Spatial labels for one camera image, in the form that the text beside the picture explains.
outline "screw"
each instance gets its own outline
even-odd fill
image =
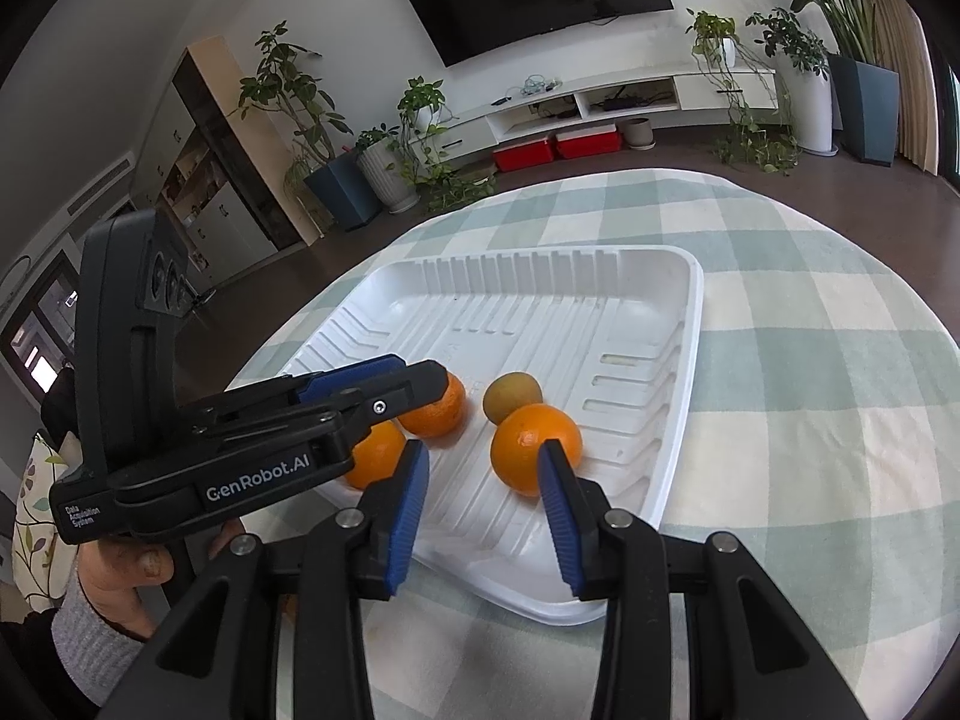
[[[230,542],[230,552],[240,557],[250,555],[254,549],[256,549],[256,536],[251,536],[249,533],[237,536]]]
[[[634,523],[634,516],[627,509],[610,509],[603,519],[611,528],[629,528]]]
[[[340,509],[333,518],[341,528],[356,528],[363,524],[363,512],[360,509]]]
[[[713,547],[717,552],[736,552],[740,546],[740,542],[736,540],[736,536],[726,531],[714,533],[713,536],[710,537],[710,541],[713,543]]]

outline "blue gripper pad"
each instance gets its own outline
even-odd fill
[[[566,463],[563,452],[560,452],[560,459],[564,464]],[[547,445],[541,445],[539,454],[536,456],[536,478],[541,489],[541,500],[544,501],[546,519],[550,525],[553,549],[557,553],[557,562],[560,565],[560,576],[570,585],[574,595],[580,595],[584,587],[583,548],[580,533]]]
[[[354,365],[338,367],[318,373],[309,384],[299,392],[299,402],[309,403],[314,400],[323,400],[336,394],[341,389],[357,386],[365,379],[382,376],[400,370],[406,365],[402,358],[395,354],[385,354],[383,357],[374,357],[373,360],[356,362]]]
[[[404,453],[416,452],[413,467],[407,474],[406,485],[400,495],[400,504],[394,517],[394,526],[390,531],[390,545],[387,549],[387,570],[384,584],[391,595],[397,595],[397,589],[407,578],[410,559],[414,552],[416,529],[424,512],[426,488],[430,482],[430,458],[422,442],[407,442]]]

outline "white tv console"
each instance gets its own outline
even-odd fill
[[[429,146],[435,153],[443,153],[440,161],[460,159],[496,148],[501,143],[581,124],[635,119],[664,111],[719,112],[730,107],[733,94],[742,95],[750,108],[776,108],[774,71],[761,69],[757,74],[747,67],[733,67],[731,72],[736,88],[730,91],[719,89],[716,81],[702,74],[691,61],[565,81],[550,92],[529,97],[515,92],[511,100],[501,105],[481,105],[442,122],[448,129],[431,138]],[[656,98],[656,101],[618,110],[604,110],[599,106],[602,100],[618,91],[623,97]],[[559,118],[557,113],[565,115]]]

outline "dark floor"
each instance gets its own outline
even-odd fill
[[[946,181],[908,162],[862,165],[841,151],[804,155],[789,176],[721,165],[710,152],[711,127],[659,130],[651,151],[618,151],[553,162],[497,177],[498,191],[607,170],[682,167],[722,175],[774,197],[836,230],[891,266],[960,337],[960,197]],[[334,231],[307,250],[264,266],[219,290],[178,338],[184,397],[224,389],[244,362],[288,317],[357,263],[425,218],[416,207],[380,214],[353,232]]]

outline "round table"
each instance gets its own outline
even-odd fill
[[[276,375],[378,266],[564,244],[669,244],[700,261],[703,331],[661,530],[737,533],[872,720],[899,720],[960,630],[957,346],[899,276],[805,215],[683,170],[508,191],[427,220],[339,278],[234,386]],[[328,511],[303,493],[246,522],[272,541]],[[589,716],[602,621],[539,625],[419,565],[397,598],[364,615],[381,720]],[[675,717],[688,710],[684,646]]]

